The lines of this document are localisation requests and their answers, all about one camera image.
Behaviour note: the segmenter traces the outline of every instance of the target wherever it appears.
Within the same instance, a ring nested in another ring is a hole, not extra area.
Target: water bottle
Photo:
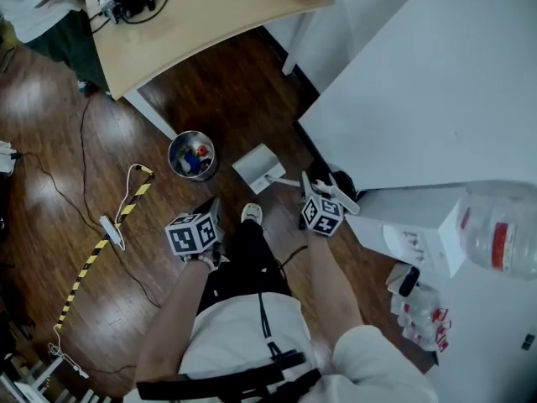
[[[537,206],[516,197],[468,195],[459,229],[467,258],[524,280],[537,277]]]

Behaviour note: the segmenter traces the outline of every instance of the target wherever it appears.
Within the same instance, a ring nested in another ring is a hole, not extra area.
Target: person
[[[0,0],[0,12],[18,40],[73,70],[81,92],[91,84],[108,92],[90,19],[78,0]]]
[[[303,352],[307,360],[286,371],[286,379],[294,380],[317,366],[300,303],[292,297],[263,237],[262,215],[258,205],[245,206],[242,223],[232,236],[229,262],[221,263],[217,271],[210,273],[206,255],[203,261],[186,263],[145,334],[135,382],[178,370],[215,371],[270,357],[260,321],[260,291],[274,342],[282,352]],[[326,238],[312,232],[306,238],[313,299],[333,349],[335,373],[322,376],[300,402],[437,401],[424,375],[376,327],[363,324],[351,285]],[[260,280],[262,273],[266,276]],[[138,390],[124,401],[141,401]]]

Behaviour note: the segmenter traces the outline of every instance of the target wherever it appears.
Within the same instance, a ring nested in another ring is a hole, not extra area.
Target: white sneaker
[[[261,207],[255,203],[248,203],[242,210],[241,222],[245,222],[247,219],[251,219],[261,225],[263,221],[263,210],[261,210]]]

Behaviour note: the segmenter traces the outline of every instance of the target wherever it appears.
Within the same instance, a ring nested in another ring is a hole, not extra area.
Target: wooden table
[[[164,0],[157,0],[157,10]],[[86,0],[90,16],[96,0]],[[127,98],[170,139],[177,133],[139,93],[138,89],[182,60],[236,34],[275,19],[302,13],[284,63],[285,75],[298,60],[300,46],[315,10],[333,0],[169,0],[164,10],[145,24],[106,25],[94,34],[99,59],[112,96]],[[144,11],[132,21],[148,18]],[[103,22],[96,17],[93,29]]]

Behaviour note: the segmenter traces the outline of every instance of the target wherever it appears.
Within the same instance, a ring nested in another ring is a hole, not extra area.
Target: metal trash can
[[[211,179],[218,169],[214,144],[199,131],[179,134],[169,146],[168,162],[177,175],[195,182]]]

